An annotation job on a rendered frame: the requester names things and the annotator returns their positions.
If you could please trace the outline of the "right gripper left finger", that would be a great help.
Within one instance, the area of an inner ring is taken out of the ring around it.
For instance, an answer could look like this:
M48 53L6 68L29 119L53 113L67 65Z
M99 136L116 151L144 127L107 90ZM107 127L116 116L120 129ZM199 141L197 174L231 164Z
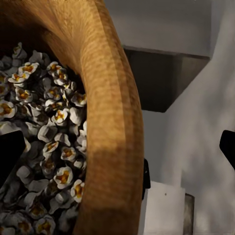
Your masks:
M21 130L0 135L0 189L25 149Z

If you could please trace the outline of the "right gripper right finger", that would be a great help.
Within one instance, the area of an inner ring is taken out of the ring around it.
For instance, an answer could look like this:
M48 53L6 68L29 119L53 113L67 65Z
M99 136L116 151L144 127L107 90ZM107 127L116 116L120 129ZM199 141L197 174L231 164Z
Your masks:
M235 132L224 130L220 139L219 147L235 169Z

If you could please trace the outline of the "popcorn bag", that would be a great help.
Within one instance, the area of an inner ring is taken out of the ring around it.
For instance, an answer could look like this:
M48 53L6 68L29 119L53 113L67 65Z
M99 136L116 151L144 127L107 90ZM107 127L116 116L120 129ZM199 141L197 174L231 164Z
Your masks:
M34 50L46 53L87 98L86 176L79 178L82 171L76 169L73 177L85 183L82 200L70 231L58 235L138 235L144 169L141 102L104 1L0 0L0 61L12 58L18 43L28 55L24 64ZM47 115L52 118L56 111ZM78 139L67 135L72 144ZM55 152L61 153L59 146ZM65 167L65 161L60 163ZM28 191L23 183L20 190ZM47 211L49 201L40 198ZM55 210L55 220L64 210Z

